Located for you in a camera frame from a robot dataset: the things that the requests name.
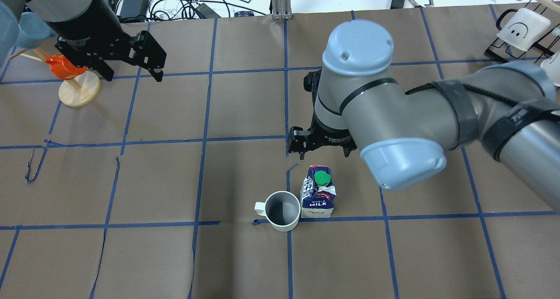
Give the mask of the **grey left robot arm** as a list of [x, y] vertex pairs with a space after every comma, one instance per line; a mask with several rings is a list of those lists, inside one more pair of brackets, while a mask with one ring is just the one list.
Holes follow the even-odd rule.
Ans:
[[1, 60], [5, 60], [30, 8], [58, 36], [56, 48], [74, 66], [86, 67], [111, 81], [108, 60], [118, 60], [148, 70], [161, 82], [166, 52], [146, 30], [125, 33], [118, 16], [104, 0], [1, 0]]

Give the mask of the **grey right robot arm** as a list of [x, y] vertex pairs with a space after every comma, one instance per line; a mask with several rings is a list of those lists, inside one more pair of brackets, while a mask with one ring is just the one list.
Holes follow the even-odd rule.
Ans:
[[358, 150], [382, 189], [401, 190], [441, 172], [446, 151], [478, 140], [559, 212], [559, 104], [543, 68], [514, 61], [404, 91], [389, 70], [393, 50], [380, 24], [336, 26], [322, 68], [304, 78], [310, 128], [292, 127], [286, 151]]

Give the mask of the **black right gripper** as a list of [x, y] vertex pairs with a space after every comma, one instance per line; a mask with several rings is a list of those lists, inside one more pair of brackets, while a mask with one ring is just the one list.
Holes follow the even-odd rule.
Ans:
[[292, 126], [287, 136], [287, 152], [298, 153], [304, 158], [306, 152], [314, 151], [324, 146], [340, 146], [344, 157], [348, 157], [357, 145], [346, 128], [342, 128], [342, 118], [334, 113], [322, 102], [319, 95], [319, 81], [321, 72], [311, 71], [304, 76], [304, 90], [311, 93], [313, 116], [307, 130], [299, 126]]

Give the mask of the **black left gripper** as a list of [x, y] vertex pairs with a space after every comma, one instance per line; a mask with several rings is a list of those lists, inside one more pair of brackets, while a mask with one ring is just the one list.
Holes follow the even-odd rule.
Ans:
[[130, 65], [141, 66], [162, 82], [166, 51], [147, 31], [135, 36], [124, 32], [118, 16], [104, 0], [92, 0], [82, 14], [68, 21], [55, 23], [59, 35], [56, 47], [72, 64], [88, 67], [112, 81], [114, 70], [107, 60], [120, 60]]

